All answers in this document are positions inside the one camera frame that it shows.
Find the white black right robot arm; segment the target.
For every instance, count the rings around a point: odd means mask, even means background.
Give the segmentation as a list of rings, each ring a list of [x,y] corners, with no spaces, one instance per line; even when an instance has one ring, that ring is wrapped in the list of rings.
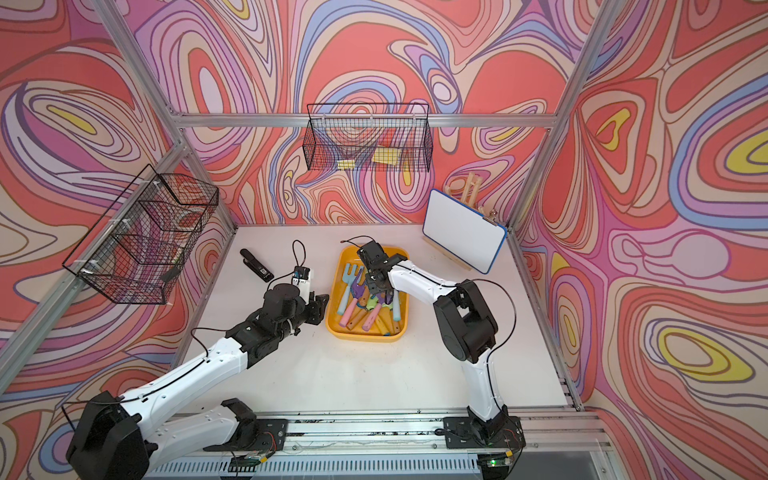
[[[520,420],[500,395],[491,356],[498,347],[498,323],[476,282],[451,282],[433,275],[403,254],[388,254],[371,240],[357,249],[372,294],[404,293],[433,309],[443,345],[461,364],[469,395],[467,413],[449,416],[436,430],[446,447],[503,448],[511,456],[525,448]]]

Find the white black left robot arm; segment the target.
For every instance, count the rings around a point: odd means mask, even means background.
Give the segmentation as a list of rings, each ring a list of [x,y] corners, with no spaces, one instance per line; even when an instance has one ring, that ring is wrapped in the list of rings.
[[[328,302],[326,294],[303,296],[295,285],[278,284],[264,294],[261,308],[204,353],[121,395],[94,396],[74,428],[67,462],[81,479],[141,479],[198,450],[276,452],[276,435],[263,429],[255,412],[237,398],[185,418],[176,415],[276,352],[303,324],[320,324]]]

